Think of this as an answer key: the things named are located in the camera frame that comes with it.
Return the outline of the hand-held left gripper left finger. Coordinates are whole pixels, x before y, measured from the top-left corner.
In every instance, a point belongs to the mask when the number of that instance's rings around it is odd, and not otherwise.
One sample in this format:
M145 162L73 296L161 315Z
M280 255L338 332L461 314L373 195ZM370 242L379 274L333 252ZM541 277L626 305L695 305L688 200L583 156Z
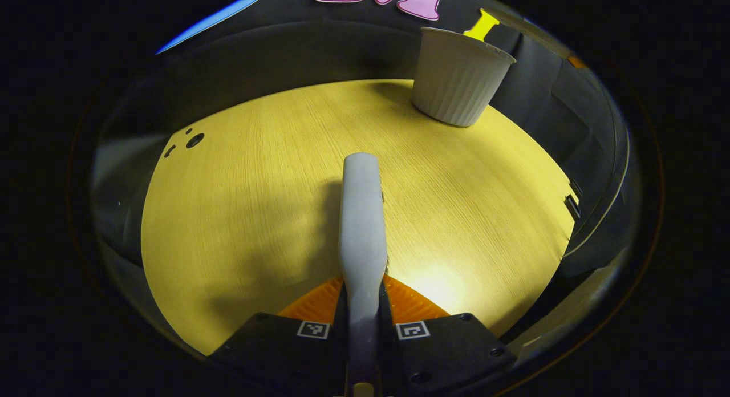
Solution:
M209 358L275 396L344 396L346 303L331 278L278 314L256 312Z

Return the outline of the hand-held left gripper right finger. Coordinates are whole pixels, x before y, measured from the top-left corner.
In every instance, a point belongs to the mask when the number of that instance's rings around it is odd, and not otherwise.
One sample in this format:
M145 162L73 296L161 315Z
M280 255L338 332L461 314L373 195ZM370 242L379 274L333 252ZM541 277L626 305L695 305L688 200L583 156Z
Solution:
M380 288L383 396L453 396L488 384L517 357L474 314L449 314L384 275Z

